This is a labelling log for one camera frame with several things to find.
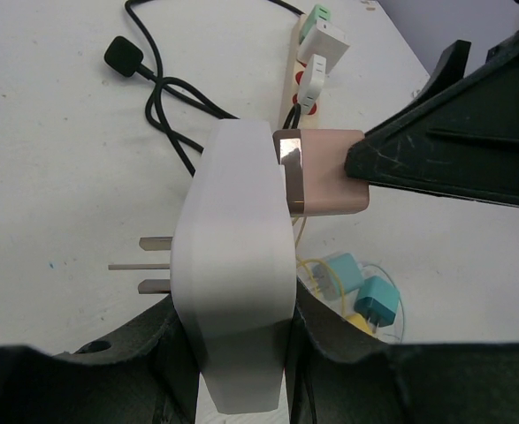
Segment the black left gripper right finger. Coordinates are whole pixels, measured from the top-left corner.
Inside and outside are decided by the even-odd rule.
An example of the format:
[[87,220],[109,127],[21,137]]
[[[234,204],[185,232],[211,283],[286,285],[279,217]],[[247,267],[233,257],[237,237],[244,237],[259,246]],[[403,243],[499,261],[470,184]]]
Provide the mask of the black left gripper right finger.
[[296,285],[293,423],[519,423],[519,343],[387,344]]

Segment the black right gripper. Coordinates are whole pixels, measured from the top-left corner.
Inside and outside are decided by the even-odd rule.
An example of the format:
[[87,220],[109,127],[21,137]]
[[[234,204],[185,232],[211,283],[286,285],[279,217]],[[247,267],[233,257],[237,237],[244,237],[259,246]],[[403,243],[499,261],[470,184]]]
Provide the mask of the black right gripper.
[[465,75],[470,47],[444,49],[415,100],[348,150],[349,177],[519,208],[519,30]]

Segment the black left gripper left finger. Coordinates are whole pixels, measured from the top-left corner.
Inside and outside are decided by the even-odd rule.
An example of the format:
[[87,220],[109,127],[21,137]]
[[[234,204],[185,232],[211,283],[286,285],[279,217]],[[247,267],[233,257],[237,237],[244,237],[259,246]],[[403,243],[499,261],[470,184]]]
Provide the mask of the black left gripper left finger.
[[166,297],[77,352],[0,346],[0,423],[193,423],[199,368]]

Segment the yellow charger plug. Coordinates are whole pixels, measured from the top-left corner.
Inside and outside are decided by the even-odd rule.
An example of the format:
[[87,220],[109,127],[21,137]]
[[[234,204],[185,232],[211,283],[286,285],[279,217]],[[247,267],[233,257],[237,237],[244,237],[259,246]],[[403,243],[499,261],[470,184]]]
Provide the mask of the yellow charger plug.
[[350,314],[346,317],[346,321],[365,334],[374,338],[377,337],[377,327],[366,320],[361,314]]

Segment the white triangular power socket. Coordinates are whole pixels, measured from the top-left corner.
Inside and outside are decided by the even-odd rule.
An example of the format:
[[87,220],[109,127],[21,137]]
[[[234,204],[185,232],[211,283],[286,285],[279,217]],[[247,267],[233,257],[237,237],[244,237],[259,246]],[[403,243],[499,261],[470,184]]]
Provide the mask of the white triangular power socket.
[[142,238],[140,245],[170,252],[170,275],[146,279],[138,291],[172,296],[218,411],[275,410],[296,270],[284,175],[268,123],[218,122],[174,234]]

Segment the beige power strip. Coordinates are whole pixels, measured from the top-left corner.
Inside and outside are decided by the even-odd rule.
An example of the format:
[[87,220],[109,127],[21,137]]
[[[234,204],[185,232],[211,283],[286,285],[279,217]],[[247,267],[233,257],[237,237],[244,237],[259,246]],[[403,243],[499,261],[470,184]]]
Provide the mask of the beige power strip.
[[298,60],[298,50],[300,47],[299,39],[301,29],[307,20],[307,15],[301,15],[298,22],[294,25],[289,42],[286,72],[283,79],[283,92],[281,97],[279,124],[282,128],[286,118],[295,104],[301,103],[301,117],[298,123],[299,129],[317,129],[319,127],[319,116],[321,112],[321,97],[318,96],[316,102],[310,99],[301,98],[301,79],[307,65]]

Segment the pink charger plug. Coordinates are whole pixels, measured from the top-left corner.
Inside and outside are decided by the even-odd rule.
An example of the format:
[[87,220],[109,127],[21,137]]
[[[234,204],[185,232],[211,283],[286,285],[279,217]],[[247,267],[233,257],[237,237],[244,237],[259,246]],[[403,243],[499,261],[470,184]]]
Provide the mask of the pink charger plug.
[[345,171],[348,150],[363,139],[358,130],[287,129],[273,134],[291,216],[356,214],[369,206],[368,183]]

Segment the white charger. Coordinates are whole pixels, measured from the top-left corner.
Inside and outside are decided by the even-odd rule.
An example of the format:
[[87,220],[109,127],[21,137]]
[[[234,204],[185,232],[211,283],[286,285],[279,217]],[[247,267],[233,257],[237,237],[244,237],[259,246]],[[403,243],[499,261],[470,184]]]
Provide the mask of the white charger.
[[319,20],[300,43],[297,60],[306,64],[313,55],[324,57],[329,75],[350,47],[347,35],[334,24]]
[[314,108],[324,87],[325,78],[326,59],[313,54],[301,76],[298,88],[297,103],[300,105],[302,114],[309,114]]

